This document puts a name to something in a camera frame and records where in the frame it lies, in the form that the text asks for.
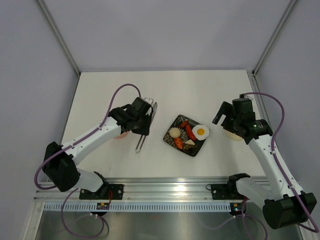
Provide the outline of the metal tongs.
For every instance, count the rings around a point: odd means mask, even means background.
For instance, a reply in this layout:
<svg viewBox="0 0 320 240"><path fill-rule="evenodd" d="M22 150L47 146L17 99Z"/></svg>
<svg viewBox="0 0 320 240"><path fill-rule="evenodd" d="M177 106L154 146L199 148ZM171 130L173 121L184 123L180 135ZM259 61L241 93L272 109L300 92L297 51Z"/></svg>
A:
<svg viewBox="0 0 320 240"><path fill-rule="evenodd" d="M152 124L154 117L157 113L157 108L158 108L158 103L156 101L154 101L153 98L145 97L144 100L151 105L151 109L150 109L150 113L146 115L146 120L147 120L146 126L144 126L142 128L140 138L139 138L138 143L135 147L136 154L139 154L143 148L145 140L146 140L148 134L150 133L150 127L151 127L151 124Z"/></svg>

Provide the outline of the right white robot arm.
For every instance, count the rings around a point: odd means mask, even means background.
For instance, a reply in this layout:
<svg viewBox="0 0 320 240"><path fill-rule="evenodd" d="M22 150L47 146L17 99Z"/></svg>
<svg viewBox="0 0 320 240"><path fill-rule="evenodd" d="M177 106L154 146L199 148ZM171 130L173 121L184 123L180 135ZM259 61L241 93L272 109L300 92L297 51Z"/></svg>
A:
<svg viewBox="0 0 320 240"><path fill-rule="evenodd" d="M246 173L229 176L226 183L227 193L232 198L244 196L256 204L264 219L272 229L290 225L304 226L311 220L317 199L310 192L306 193L298 184L286 166L276 144L275 133L264 119L257 119L253 103L249 98L240 97L232 103L224 101L213 124L218 124L221 117L224 130L242 138L257 157L270 190L265 189Z"/></svg>

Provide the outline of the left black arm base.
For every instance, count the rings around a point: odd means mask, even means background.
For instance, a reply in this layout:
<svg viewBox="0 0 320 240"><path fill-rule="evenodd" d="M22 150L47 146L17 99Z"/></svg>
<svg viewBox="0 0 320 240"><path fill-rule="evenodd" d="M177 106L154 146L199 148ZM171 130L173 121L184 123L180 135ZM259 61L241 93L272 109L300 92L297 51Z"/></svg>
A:
<svg viewBox="0 0 320 240"><path fill-rule="evenodd" d="M80 200L122 200L124 194L123 184L103 185L98 191L91 192L86 189L81 189L79 193Z"/></svg>

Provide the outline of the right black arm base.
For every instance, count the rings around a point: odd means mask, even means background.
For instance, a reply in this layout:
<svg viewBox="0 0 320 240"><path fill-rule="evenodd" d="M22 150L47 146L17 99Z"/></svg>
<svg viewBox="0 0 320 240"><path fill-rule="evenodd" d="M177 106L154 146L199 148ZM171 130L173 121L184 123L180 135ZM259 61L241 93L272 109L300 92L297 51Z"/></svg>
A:
<svg viewBox="0 0 320 240"><path fill-rule="evenodd" d="M205 188L210 191L213 200L241 200L245 197L228 188L227 184L207 184Z"/></svg>

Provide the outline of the cream lunch box lid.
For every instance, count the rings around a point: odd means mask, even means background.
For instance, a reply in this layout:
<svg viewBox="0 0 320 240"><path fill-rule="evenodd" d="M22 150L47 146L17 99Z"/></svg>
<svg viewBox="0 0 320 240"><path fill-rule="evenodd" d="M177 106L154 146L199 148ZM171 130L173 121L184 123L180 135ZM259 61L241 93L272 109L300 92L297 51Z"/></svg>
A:
<svg viewBox="0 0 320 240"><path fill-rule="evenodd" d="M234 141L242 141L243 138L232 133L232 132L229 132L229 131L226 131L226 135L231 139L231 140L234 140Z"/></svg>

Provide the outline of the cream pink lunch box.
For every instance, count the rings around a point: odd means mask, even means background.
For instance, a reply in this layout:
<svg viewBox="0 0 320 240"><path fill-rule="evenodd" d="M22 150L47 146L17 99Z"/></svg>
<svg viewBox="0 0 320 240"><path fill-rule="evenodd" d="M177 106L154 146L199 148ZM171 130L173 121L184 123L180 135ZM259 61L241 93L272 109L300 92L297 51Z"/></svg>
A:
<svg viewBox="0 0 320 240"><path fill-rule="evenodd" d="M124 132L124 133L122 133L121 135L114 137L114 139L117 139L117 140L123 139L123 138L125 138L128 134L129 134L129 132Z"/></svg>

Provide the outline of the fried egg toy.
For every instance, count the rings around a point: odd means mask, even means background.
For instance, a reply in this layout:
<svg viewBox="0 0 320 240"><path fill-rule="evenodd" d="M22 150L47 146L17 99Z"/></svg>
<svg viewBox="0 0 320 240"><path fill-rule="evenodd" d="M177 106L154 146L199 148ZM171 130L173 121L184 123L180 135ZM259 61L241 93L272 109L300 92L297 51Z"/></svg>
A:
<svg viewBox="0 0 320 240"><path fill-rule="evenodd" d="M210 129L205 125L198 124L192 128L192 133L197 140L204 141L210 135Z"/></svg>

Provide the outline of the red sausage toy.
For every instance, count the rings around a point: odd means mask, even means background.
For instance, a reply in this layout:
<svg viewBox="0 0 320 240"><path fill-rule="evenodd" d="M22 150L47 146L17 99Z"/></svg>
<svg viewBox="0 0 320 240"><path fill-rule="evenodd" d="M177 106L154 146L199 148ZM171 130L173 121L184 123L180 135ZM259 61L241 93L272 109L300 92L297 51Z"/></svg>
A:
<svg viewBox="0 0 320 240"><path fill-rule="evenodd" d="M197 140L197 138L195 137L195 135L194 135L194 133L192 131L192 128L191 128L191 126L189 124L187 124L185 126L185 131L186 131L186 133L187 133L187 135L188 135L190 140L192 140L192 141L196 141Z"/></svg>

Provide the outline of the white steamed bun toy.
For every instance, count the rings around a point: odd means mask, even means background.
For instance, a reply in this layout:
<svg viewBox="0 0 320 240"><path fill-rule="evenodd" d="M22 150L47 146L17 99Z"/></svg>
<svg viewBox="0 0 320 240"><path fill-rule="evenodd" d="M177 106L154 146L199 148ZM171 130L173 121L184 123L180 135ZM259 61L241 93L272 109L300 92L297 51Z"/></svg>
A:
<svg viewBox="0 0 320 240"><path fill-rule="evenodd" d="M181 135L181 131L180 131L180 129L179 128L177 128L177 127L173 127L173 128L171 128L170 130L169 130L169 135L170 135L170 137L172 137L172 138L179 138L180 137L180 135Z"/></svg>

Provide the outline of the black patterned square plate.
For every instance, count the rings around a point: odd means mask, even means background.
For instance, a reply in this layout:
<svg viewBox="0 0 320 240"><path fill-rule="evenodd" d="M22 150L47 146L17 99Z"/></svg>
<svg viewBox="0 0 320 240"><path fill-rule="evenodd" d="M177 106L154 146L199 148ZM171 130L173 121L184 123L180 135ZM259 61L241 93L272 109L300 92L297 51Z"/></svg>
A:
<svg viewBox="0 0 320 240"><path fill-rule="evenodd" d="M190 125L191 129L196 126L196 125L204 125L201 124L185 115L179 114L175 120L172 122L172 124L170 125L170 127L168 128L168 130L166 131L166 133L164 134L163 137L163 141L168 144L169 146L173 147L174 149L190 156L190 157L195 157L201 150L201 148L203 147L206 139L209 137L207 137L205 140L195 140L193 142L195 142L195 148L193 149L193 151L184 151L183 149L178 149L177 146L174 143L174 138L170 137L169 135L169 130L171 128L179 128L180 130L180 139L182 139L183 143L185 143L186 141L190 140L190 138L188 137L187 133L186 133L186 129L185 127L181 128L180 125L182 122L184 121L188 121L188 124Z"/></svg>

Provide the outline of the cream tofu block toy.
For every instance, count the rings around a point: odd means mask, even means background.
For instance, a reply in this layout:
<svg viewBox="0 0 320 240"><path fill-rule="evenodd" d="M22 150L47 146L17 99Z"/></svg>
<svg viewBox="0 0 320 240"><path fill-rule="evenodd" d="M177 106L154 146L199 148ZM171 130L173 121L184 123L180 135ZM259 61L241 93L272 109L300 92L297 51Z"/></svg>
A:
<svg viewBox="0 0 320 240"><path fill-rule="evenodd" d="M186 146L195 146L196 144L195 144L195 142L194 141L192 141L191 139L189 139L189 140L187 140L185 143L184 143Z"/></svg>

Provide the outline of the orange fried cutlet toy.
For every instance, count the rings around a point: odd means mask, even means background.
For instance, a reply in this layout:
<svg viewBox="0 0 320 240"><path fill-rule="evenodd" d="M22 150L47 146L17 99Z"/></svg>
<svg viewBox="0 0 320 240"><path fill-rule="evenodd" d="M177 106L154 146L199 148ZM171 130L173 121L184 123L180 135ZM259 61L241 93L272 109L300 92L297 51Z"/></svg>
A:
<svg viewBox="0 0 320 240"><path fill-rule="evenodd" d="M181 138L179 138L179 137L174 138L173 141L178 149L182 150L184 148L184 143Z"/></svg>

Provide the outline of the right aluminium frame post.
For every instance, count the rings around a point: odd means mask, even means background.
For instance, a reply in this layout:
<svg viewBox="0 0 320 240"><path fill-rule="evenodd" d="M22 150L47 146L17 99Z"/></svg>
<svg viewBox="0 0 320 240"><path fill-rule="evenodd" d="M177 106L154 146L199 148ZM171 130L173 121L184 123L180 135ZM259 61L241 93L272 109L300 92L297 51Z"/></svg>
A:
<svg viewBox="0 0 320 240"><path fill-rule="evenodd" d="M282 13L275 29L273 30L266 46L264 47L257 63L255 64L252 75L256 77L262 68L263 64L265 63L266 59L268 58L269 54L271 53L274 45L276 44L278 38L280 37L282 31L284 30L289 18L291 17L292 13L294 12L296 6L298 5L299 0L290 0Z"/></svg>

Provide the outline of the aluminium frame post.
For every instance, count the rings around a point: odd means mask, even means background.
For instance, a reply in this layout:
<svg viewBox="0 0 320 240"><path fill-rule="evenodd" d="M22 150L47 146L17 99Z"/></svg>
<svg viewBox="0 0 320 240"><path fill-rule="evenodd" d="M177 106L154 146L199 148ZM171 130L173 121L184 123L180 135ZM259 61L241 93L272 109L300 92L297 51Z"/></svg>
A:
<svg viewBox="0 0 320 240"><path fill-rule="evenodd" d="M292 13L294 12L296 6L298 5L299 0L290 0L282 13L275 29L273 30L266 46L264 47L257 63L255 64L252 75L256 77L262 68L263 64L265 63L266 59L268 58L269 54L271 53L274 45L276 44L278 38L280 37L282 31L284 30L289 18L291 17Z"/></svg>
<svg viewBox="0 0 320 240"><path fill-rule="evenodd" d="M40 13L43 15L50 31L52 32L70 67L72 68L75 75L79 78L81 76L81 71L78 67L78 64L76 63L70 49L68 48L46 2L44 0L35 0L34 2L37 5Z"/></svg>

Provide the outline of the left aluminium frame post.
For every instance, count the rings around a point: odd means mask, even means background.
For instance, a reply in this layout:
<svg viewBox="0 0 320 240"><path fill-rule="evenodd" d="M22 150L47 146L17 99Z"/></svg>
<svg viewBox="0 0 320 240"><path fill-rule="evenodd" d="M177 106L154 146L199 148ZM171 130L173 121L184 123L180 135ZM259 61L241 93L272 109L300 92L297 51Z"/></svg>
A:
<svg viewBox="0 0 320 240"><path fill-rule="evenodd" d="M68 48L46 2L44 0L35 0L34 2L37 5L40 13L43 15L50 31L52 32L70 67L72 68L75 75L79 78L81 76L81 71L78 67L78 64L76 63L70 49Z"/></svg>

